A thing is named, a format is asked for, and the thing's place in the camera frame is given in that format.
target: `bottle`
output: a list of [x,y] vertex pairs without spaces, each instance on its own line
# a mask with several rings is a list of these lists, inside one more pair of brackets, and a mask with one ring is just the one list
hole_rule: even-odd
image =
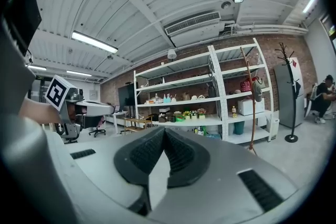
[[237,117],[237,110],[236,110],[235,106],[232,107],[232,117],[233,118]]

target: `white refrigerator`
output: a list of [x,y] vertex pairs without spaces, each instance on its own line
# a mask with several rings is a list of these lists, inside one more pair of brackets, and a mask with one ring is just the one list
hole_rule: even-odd
[[277,79],[279,96],[279,120],[280,124],[292,128],[293,123],[293,102],[296,102],[295,126],[298,126],[304,119],[305,96],[303,80],[299,61],[296,57],[289,58],[290,69],[293,74],[295,95],[292,93],[292,84],[287,66],[277,65],[274,67]]

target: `black coat rack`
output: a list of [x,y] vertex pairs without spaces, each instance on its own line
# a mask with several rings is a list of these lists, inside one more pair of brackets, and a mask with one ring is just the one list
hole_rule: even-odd
[[291,83],[291,85],[292,85],[293,109],[294,109],[294,111],[293,111],[292,132],[291,132],[291,134],[285,136],[285,140],[289,143],[295,143],[298,140],[298,137],[296,135],[294,135],[295,121],[296,121],[296,99],[297,99],[297,95],[295,94],[295,83],[297,81],[294,81],[292,69],[290,68],[291,62],[288,60],[293,55],[294,51],[290,54],[289,57],[287,57],[287,55],[286,55],[286,47],[287,46],[284,46],[282,42],[280,42],[279,44],[280,44],[281,49],[276,49],[276,50],[282,52],[283,57],[278,57],[278,58],[282,59],[286,62],[283,66],[287,66],[288,71],[289,71],[290,81],[287,82],[287,83]]

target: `white shoe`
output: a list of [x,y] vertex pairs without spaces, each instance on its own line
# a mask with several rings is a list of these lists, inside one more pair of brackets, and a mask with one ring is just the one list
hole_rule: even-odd
[[316,117],[315,122],[318,123],[318,124],[320,124],[320,123],[325,124],[326,121],[325,121],[324,118]]

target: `teal bucket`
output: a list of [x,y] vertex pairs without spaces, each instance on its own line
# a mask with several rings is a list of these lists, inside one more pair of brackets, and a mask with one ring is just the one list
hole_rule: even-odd
[[235,122],[235,129],[233,132],[235,134],[242,134],[244,132],[244,125],[245,121]]

